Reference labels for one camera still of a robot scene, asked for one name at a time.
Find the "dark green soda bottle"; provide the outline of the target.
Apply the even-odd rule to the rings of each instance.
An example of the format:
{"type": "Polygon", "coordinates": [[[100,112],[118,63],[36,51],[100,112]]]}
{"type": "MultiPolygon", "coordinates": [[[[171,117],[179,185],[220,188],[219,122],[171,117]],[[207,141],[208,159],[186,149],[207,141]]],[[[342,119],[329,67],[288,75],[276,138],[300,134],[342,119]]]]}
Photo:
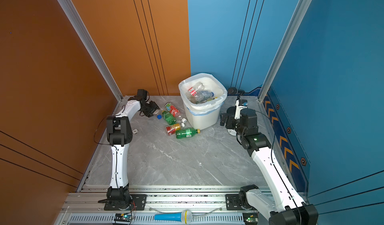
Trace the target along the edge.
{"type": "Polygon", "coordinates": [[[177,124],[176,118],[169,111],[162,111],[162,117],[168,125],[177,124]]]}

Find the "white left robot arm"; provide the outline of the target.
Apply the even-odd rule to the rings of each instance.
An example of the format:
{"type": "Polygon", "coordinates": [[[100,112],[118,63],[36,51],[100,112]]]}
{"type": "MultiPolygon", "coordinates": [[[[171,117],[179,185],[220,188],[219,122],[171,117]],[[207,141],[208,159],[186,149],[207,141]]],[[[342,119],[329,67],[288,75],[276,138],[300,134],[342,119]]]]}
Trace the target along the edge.
{"type": "Polygon", "coordinates": [[[155,102],[149,101],[149,97],[147,90],[139,89],[116,115],[107,117],[107,140],[113,156],[112,175],[106,193],[107,198],[98,201],[105,204],[106,211],[125,211],[133,206],[134,200],[130,195],[127,172],[129,144],[133,139],[131,119],[137,112],[143,113],[146,117],[154,115],[159,107],[155,102]]]}

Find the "red yellow label bottle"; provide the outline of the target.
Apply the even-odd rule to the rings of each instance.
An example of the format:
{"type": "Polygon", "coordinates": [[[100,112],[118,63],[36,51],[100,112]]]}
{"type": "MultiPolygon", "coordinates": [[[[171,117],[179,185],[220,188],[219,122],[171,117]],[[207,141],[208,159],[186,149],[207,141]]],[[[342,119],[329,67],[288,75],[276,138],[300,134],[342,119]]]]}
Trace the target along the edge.
{"type": "Polygon", "coordinates": [[[168,135],[173,135],[176,133],[176,131],[181,130],[184,127],[185,127],[185,123],[176,123],[176,124],[167,126],[166,132],[168,133],[168,135]]]}

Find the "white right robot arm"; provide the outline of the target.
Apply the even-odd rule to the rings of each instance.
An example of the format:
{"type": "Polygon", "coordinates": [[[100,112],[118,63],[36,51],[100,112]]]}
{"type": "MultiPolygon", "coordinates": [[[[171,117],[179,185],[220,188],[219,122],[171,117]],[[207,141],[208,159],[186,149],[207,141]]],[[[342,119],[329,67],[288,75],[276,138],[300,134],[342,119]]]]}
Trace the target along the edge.
{"type": "Polygon", "coordinates": [[[230,107],[221,115],[220,125],[234,130],[238,143],[260,168],[273,198],[266,197],[255,185],[241,187],[239,197],[247,210],[255,209],[270,225],[315,225],[318,211],[295,190],[273,151],[273,143],[259,132],[257,112],[244,108],[239,114],[230,107]]]}

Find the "green bottle yellow cap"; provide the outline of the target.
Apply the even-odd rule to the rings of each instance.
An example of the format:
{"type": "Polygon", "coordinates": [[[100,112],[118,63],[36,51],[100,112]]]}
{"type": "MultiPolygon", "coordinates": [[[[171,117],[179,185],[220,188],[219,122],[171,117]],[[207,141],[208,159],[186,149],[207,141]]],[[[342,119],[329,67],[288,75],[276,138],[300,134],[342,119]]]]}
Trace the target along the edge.
{"type": "Polygon", "coordinates": [[[183,130],[178,130],[176,132],[176,138],[177,139],[191,138],[200,133],[201,133],[200,129],[187,128],[183,130]]]}

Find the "clear soda water bottle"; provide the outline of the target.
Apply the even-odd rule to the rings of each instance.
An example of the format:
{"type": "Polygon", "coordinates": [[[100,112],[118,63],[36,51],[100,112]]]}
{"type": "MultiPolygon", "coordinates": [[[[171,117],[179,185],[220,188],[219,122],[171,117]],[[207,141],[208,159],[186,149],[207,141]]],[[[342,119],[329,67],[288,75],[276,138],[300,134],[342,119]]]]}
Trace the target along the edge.
{"type": "Polygon", "coordinates": [[[214,96],[213,92],[211,92],[209,90],[202,90],[202,91],[198,91],[196,93],[195,99],[197,102],[202,102],[202,101],[210,99],[213,96],[214,96]]]}

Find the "red cartoon label bottle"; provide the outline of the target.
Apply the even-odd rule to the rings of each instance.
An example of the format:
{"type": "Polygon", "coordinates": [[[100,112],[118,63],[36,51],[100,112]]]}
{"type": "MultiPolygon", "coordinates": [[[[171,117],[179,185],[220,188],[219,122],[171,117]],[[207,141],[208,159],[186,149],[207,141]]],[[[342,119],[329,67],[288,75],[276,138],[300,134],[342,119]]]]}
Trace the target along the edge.
{"type": "Polygon", "coordinates": [[[180,110],[175,105],[168,102],[165,104],[165,109],[169,111],[178,122],[186,123],[187,119],[181,114],[180,110]]]}

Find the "clear cola bottle yellow cap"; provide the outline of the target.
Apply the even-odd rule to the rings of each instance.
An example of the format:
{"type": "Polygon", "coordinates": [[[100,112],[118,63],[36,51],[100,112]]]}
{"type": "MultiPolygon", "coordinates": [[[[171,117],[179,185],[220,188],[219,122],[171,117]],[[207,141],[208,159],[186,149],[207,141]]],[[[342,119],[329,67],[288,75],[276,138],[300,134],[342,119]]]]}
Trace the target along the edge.
{"type": "Polygon", "coordinates": [[[193,85],[188,92],[195,98],[198,96],[198,92],[205,89],[205,86],[202,82],[198,82],[197,84],[193,85]]]}

